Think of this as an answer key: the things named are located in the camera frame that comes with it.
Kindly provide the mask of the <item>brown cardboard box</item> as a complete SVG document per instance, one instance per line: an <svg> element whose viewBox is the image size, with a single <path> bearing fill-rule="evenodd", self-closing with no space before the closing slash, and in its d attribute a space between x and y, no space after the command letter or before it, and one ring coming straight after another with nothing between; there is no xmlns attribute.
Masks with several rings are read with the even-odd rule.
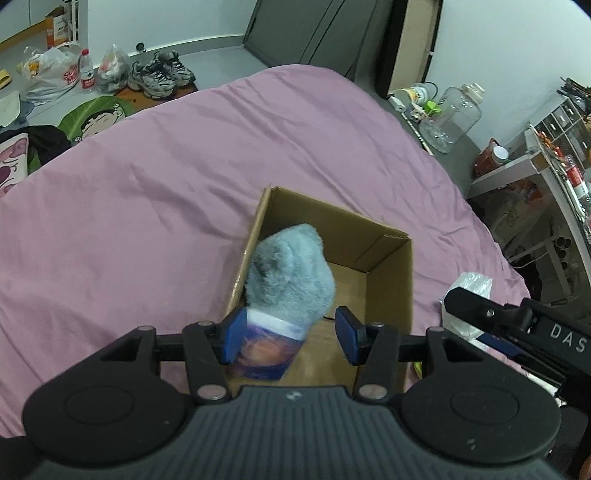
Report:
<svg viewBox="0 0 591 480"><path fill-rule="evenodd" d="M257 244L281 230L310 224L324 244L335 280L331 308L313 327L276 385L342 385L353 389L349 365L335 333L335 311L346 306L363 323L381 322L408 334L413 326L413 246L408 234L286 188L263 190L232 282L228 308L245 305L245 279Z"/></svg>

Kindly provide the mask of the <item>white plastic shopping bag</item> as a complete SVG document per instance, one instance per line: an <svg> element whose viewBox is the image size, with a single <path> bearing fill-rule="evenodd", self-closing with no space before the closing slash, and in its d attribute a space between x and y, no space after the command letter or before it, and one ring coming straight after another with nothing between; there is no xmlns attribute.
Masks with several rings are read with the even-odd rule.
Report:
<svg viewBox="0 0 591 480"><path fill-rule="evenodd" d="M81 55L78 43L66 42L44 51L27 46L23 55L17 71L23 78L26 101L34 105L49 103L77 85Z"/></svg>

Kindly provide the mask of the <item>blue pink printed pouch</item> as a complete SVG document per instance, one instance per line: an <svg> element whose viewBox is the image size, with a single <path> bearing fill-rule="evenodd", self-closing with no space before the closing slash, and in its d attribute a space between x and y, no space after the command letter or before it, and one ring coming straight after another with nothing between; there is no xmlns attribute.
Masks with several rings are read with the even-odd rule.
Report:
<svg viewBox="0 0 591 480"><path fill-rule="evenodd" d="M245 309L247 329L231 371L236 376L276 381L294 362L308 337L308 325L296 325L259 310Z"/></svg>

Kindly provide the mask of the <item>fluffy light blue plush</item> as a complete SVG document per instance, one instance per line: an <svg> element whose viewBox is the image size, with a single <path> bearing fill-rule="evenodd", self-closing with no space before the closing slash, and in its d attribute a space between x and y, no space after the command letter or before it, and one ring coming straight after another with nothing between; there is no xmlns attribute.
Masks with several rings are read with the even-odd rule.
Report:
<svg viewBox="0 0 591 480"><path fill-rule="evenodd" d="M318 231L295 225L256 246L245 281L246 308L311 329L329 313L336 289Z"/></svg>

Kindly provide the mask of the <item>pink bed sheet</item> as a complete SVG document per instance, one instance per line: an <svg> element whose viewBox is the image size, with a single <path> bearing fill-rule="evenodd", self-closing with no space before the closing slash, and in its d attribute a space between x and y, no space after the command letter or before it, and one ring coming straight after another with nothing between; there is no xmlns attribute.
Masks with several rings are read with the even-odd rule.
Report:
<svg viewBox="0 0 591 480"><path fill-rule="evenodd" d="M1 433L42 383L148 324L216 319L267 186L405 231L414 331L464 272L498 303L528 294L439 162L328 69L271 68L137 113L1 201Z"/></svg>

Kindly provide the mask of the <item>red label water bottle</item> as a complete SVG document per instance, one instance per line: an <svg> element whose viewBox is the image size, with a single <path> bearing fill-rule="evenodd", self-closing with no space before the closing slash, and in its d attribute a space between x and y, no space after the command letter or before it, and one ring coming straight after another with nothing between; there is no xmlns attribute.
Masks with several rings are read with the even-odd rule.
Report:
<svg viewBox="0 0 591 480"><path fill-rule="evenodd" d="M81 52L78 70L81 88L92 89L95 84L95 71L88 49L83 49Z"/></svg>

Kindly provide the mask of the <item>clear plastic water jug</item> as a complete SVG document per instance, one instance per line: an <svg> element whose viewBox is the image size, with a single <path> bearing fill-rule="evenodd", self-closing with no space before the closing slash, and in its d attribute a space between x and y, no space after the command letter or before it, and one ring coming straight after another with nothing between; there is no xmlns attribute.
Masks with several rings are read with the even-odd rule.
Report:
<svg viewBox="0 0 591 480"><path fill-rule="evenodd" d="M477 82L449 87L433 113L419 124L423 138L435 150L448 154L481 119L485 89Z"/></svg>

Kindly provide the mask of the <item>white plastic bag large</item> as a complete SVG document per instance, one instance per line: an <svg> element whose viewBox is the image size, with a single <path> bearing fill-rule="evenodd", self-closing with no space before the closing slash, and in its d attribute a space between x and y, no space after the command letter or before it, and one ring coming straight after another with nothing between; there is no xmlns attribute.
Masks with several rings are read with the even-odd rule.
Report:
<svg viewBox="0 0 591 480"><path fill-rule="evenodd" d="M489 300L493 279L476 272L463 272L450 286L441 302L442 326L469 343L484 334L471 321L478 314L481 299Z"/></svg>

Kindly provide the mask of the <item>yellow slipper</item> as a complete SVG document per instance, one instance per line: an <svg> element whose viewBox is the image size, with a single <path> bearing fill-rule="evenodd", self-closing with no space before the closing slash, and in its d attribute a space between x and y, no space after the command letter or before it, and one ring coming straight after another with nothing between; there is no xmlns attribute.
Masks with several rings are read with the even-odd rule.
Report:
<svg viewBox="0 0 591 480"><path fill-rule="evenodd" d="M5 69L1 70L0 71L0 89L5 88L11 82L12 82L12 77L11 77L10 73Z"/></svg>

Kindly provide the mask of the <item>green cartoon cushion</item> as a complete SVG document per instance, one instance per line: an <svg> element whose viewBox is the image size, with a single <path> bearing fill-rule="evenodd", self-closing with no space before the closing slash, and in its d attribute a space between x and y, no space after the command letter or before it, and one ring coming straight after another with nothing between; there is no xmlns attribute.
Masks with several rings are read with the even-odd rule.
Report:
<svg viewBox="0 0 591 480"><path fill-rule="evenodd" d="M131 102L116 96L99 96L67 113L60 129L72 145L110 128L135 112Z"/></svg>

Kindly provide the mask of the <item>cluttered desk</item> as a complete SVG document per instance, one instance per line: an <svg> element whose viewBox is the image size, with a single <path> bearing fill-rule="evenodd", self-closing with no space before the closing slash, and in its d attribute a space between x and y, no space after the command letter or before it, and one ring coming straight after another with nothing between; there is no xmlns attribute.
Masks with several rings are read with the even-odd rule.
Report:
<svg viewBox="0 0 591 480"><path fill-rule="evenodd" d="M566 77L509 142L510 160L476 178L475 198L537 177L546 184L590 275L590 88Z"/></svg>

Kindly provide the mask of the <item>grey sneakers pair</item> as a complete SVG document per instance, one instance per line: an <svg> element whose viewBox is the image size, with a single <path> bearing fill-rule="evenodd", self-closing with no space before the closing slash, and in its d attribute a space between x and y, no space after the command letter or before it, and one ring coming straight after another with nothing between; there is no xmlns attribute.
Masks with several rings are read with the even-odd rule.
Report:
<svg viewBox="0 0 591 480"><path fill-rule="evenodd" d="M127 76L127 87L152 100L171 99L180 88L195 84L195 75L180 60L176 51L155 52L153 59L135 61Z"/></svg>

